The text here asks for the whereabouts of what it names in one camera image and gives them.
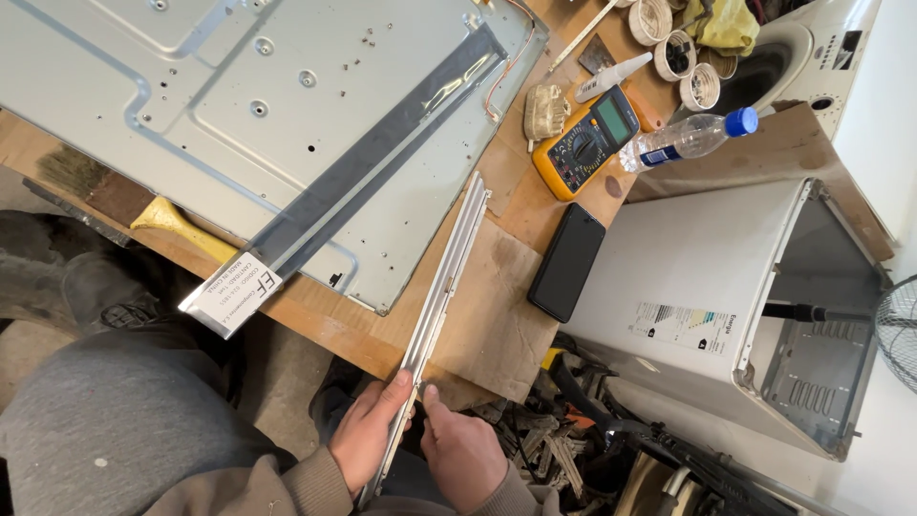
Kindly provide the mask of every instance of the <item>orange wire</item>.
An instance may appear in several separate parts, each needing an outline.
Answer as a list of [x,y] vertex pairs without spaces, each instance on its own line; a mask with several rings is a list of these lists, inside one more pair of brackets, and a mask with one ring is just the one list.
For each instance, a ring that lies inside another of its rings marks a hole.
[[494,90],[497,89],[497,85],[500,84],[500,81],[502,81],[503,78],[506,77],[506,74],[508,74],[508,73],[510,72],[510,70],[515,66],[516,62],[519,61],[519,58],[522,57],[523,52],[525,52],[525,49],[528,47],[528,42],[531,41],[531,40],[532,40],[532,36],[535,35],[535,19],[532,17],[532,13],[528,12],[528,9],[526,9],[525,7],[520,6],[520,5],[517,4],[514,0],[506,0],[506,1],[509,2],[510,4],[513,4],[513,5],[516,6],[516,7],[519,7],[520,9],[522,9],[522,12],[524,12],[525,15],[528,16],[529,19],[532,20],[532,30],[529,31],[529,33],[528,33],[528,39],[525,40],[525,45],[522,46],[522,49],[519,51],[519,54],[516,55],[516,58],[513,59],[513,60],[506,66],[506,70],[503,70],[503,75],[501,75],[500,78],[497,79],[497,82],[496,82],[496,83],[493,83],[493,86],[491,87],[491,92],[487,94],[487,100],[484,101],[484,110],[485,110],[485,111],[487,112],[487,114],[488,114],[491,118],[493,118],[494,120],[496,120],[498,117],[497,117],[497,115],[496,115],[495,113],[492,113],[492,112],[491,112],[491,96],[493,95]]

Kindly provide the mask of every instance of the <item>gray sweatpants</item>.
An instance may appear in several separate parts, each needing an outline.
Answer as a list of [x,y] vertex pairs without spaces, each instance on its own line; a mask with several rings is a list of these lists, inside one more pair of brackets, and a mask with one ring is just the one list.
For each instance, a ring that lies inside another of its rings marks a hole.
[[142,513],[180,480],[274,454],[175,324],[100,333],[39,365],[0,415],[17,516]]

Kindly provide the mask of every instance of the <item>smartphone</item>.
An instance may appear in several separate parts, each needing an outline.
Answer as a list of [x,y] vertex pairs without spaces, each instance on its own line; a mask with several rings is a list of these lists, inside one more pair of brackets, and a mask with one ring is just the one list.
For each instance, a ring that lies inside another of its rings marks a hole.
[[529,302],[560,322],[569,321],[603,238],[601,222],[570,203],[528,289]]

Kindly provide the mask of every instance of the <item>yellow handle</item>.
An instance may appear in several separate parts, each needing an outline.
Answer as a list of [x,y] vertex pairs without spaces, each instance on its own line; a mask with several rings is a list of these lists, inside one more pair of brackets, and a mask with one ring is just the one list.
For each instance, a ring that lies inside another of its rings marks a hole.
[[153,202],[149,203],[143,213],[137,217],[137,220],[130,223],[130,228],[132,230],[158,228],[171,231],[188,239],[220,263],[226,262],[238,251],[228,243],[194,226],[185,217],[182,217],[169,199],[163,196],[156,196]]

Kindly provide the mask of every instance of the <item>person's left hand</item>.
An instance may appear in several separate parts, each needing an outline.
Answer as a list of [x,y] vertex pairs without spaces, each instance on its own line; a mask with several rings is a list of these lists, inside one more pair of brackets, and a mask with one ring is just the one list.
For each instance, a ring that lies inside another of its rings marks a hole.
[[[353,402],[331,436],[328,452],[340,468],[351,498],[357,497],[379,469],[388,443],[389,422],[411,397],[413,388],[411,373],[406,369],[398,371],[387,387],[383,382],[372,382]],[[409,428],[410,420],[404,426],[406,431]]]

